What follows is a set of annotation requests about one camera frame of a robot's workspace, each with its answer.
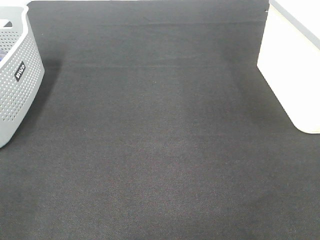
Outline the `black fabric table mat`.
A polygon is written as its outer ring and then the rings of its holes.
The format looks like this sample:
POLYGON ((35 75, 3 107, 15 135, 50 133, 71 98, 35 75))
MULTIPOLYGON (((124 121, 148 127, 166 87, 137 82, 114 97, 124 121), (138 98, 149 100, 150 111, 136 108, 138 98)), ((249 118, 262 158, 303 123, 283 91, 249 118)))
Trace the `black fabric table mat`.
POLYGON ((317 240, 320 137, 257 68, 266 0, 35 1, 3 240, 317 240))

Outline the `white storage box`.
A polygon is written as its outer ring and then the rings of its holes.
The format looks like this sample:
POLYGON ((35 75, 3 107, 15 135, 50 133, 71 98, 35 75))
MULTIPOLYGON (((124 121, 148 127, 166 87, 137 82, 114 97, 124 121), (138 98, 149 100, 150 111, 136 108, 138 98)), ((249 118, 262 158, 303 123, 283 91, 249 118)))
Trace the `white storage box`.
POLYGON ((257 67, 293 125, 320 132, 320 2, 271 0, 257 67))

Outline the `grey perforated laundry basket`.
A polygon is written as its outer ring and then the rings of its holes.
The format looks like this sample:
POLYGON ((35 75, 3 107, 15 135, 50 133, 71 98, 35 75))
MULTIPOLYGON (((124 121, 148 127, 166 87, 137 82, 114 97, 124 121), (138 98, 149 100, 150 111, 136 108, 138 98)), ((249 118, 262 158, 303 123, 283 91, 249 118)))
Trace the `grey perforated laundry basket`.
POLYGON ((27 5, 0 6, 0 18, 12 24, 0 29, 0 145, 5 146, 30 109, 45 69, 28 18, 27 5))

